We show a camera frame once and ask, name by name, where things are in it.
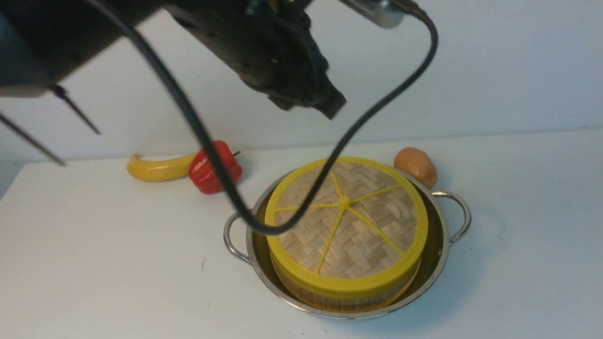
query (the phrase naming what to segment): yellow banana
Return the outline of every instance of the yellow banana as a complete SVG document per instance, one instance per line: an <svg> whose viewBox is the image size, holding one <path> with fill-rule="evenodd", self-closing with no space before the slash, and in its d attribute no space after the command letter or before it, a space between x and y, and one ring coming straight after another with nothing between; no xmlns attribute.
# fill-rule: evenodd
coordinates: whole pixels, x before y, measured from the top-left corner
<svg viewBox="0 0 603 339"><path fill-rule="evenodd" d="M169 160L144 161L132 154L128 161L128 173L144 182L162 182L188 176L188 169L196 153Z"/></svg>

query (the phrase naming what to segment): black wire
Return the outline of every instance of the black wire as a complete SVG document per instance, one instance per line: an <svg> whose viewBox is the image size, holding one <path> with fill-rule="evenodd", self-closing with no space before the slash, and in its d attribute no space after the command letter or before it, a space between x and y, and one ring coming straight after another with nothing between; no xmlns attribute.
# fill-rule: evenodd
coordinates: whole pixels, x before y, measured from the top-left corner
<svg viewBox="0 0 603 339"><path fill-rule="evenodd" d="M241 214L242 219L247 223L249 227L251 227L256 232L263 233L265 235L278 235L281 233L285 233L297 224L297 222L302 218L302 216L312 203L312 200L316 196L325 178L329 174L331 167L333 167L335 161L337 160L347 143L352 139L352 137L354 137L356 132L358 132L358 130L360 130L360 128L370 118L372 118L375 114L377 114L378 111L383 109L383 107L389 104L393 99L395 99L398 95L400 95L407 88L409 88L410 85L417 81L417 79L421 76L421 74L424 73L424 71L427 69L427 67L433 60L438 47L438 32L434 23L431 21L429 16L427 16L423 11L421 11L416 6L413 6L412 10L408 11L408 14L422 21L429 29L429 33L431 35L431 46L429 48L427 56L423 60L423 63L400 86L396 87L387 96L379 100L348 129L348 131L344 134L344 136L333 149L327 162L324 164L322 171L319 173L316 182L314 183L314 185L312 185L312 188L308 192L308 195L301 204L299 210L295 212L291 219L279 226L269 226L258 220L256 216L251 213L251 211L239 195L235 183L230 178L229 172L226 170L224 164L222 163L222 160L220 159L220 156L216 152L216 149L213 147L212 138L209 136L209 133L205 129L205 126L197 116L197 113L192 107L191 102L186 98L185 93L182 91L174 77L169 73L165 65L161 62L157 54L149 46L147 41L134 27L132 27L132 25L130 25L111 5L107 4L105 1L83 1L95 7L99 12L101 12L116 26L118 26L119 29L128 37L128 39L130 39L132 44L134 44L138 51L143 55L145 60L149 63L151 68L160 78L166 90L172 96L172 99L175 101L176 105L178 105L178 107L182 111L182 114L188 122L193 133L195 133L195 136L197 137L201 146L205 149L207 156L215 169L216 175L220 179L220 182L222 183L226 194L229 196L232 205L234 205L236 210Z"/></svg>

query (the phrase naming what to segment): stainless steel pot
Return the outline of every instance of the stainless steel pot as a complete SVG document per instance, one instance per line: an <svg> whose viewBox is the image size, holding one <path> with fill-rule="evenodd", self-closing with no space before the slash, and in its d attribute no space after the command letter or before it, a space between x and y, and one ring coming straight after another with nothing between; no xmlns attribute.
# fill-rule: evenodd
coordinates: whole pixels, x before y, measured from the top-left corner
<svg viewBox="0 0 603 339"><path fill-rule="evenodd" d="M241 217L239 213L233 214L226 221L226 225L224 225L224 244L234 257L252 265L262 282L276 294L276 296L297 309L321 317L343 320L376 318L389 314L416 300L433 285L444 268L444 264L448 258L449 247L457 242L469 230L469 226L471 225L471 212L461 197L449 192L430 192L425 186L411 176L406 173L402 174L417 188L423 198L428 213L429 231L425 249L423 250L423 256L421 257L421 266L419 267L415 279L400 299L390 306L369 312L341 313L314 308L295 299L290 295L274 272L265 235L253 232L249 228L247 229L246 242L247 253L249 253L249 255L241 253L241 251L236 249L232 244L230 239L230 228L234 221ZM283 176L274 182L257 200L252 211L260 220L264 220L266 205L268 204L268 200L274 191L274 188L276 188L285 177L286 176ZM461 226L461 229L450 238L446 221L444 220L440 208L436 204L435 197L452 199L463 209L465 222L463 223L463 226Z"/></svg>

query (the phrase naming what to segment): pot handle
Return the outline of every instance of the pot handle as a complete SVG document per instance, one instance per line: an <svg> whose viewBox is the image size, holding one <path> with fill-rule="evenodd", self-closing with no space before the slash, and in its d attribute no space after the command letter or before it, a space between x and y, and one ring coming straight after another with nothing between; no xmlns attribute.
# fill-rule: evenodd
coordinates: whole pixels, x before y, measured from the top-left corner
<svg viewBox="0 0 603 339"><path fill-rule="evenodd" d="M433 195L434 197L443 197L443 198L448 198L448 199L454 200L463 209L463 214L465 215L465 222L463 223L463 226L461 227L461 229L458 230L457 233L455 233L453 236L450 237L449 244L451 246L452 244L457 242L460 238L462 238L465 235L465 233L467 233L467 231L469 230L469 226L471 226L471 211L469 210L469 206L467 206L467 203L465 202L465 200L463 200L463 198L459 197L458 195L456 195L454 193L440 191L440 192L433 192L431 195Z"/></svg>
<svg viewBox="0 0 603 339"><path fill-rule="evenodd" d="M230 228L232 227L232 224L235 222L235 220L240 217L241 213L235 212L226 220L226 223L224 225L224 245L226 246L228 252L230 252L230 254L232 254L235 258L251 265L251 260L249 259L249 256L243 254L243 252L236 249L236 247L232 244L232 240L230 239Z"/></svg>

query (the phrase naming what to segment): red bell pepper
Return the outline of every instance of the red bell pepper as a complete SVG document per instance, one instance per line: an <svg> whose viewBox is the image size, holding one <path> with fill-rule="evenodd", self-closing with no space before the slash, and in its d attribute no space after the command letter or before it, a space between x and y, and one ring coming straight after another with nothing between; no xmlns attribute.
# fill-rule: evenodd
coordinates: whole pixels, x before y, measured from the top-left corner
<svg viewBox="0 0 603 339"><path fill-rule="evenodd" d="M235 183L238 182L243 175L243 169L236 161L235 155L232 154L228 145L222 140L214 141L213 146L218 152L222 163L226 166L232 180ZM224 189L211 162L207 158L205 150L199 151L193 158L189 167L189 178L203 194L214 194Z"/></svg>

